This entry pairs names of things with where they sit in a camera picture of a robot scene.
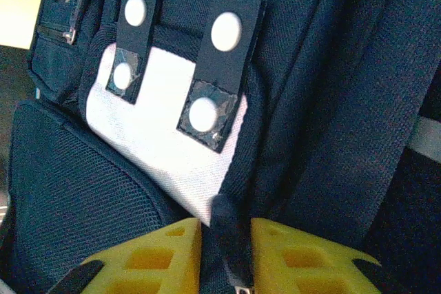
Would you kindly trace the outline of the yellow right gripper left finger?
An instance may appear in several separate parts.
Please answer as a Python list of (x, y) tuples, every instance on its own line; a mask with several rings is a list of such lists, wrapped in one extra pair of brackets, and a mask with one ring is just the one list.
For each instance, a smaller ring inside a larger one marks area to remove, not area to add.
[(198, 293), (202, 229), (187, 218), (85, 259), (49, 293)]

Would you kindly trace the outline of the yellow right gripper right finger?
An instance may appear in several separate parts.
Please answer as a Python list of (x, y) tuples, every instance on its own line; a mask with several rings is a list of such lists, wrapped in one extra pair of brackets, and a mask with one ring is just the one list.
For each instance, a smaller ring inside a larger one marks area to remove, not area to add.
[(372, 256), (286, 225), (254, 218), (256, 293), (408, 293)]

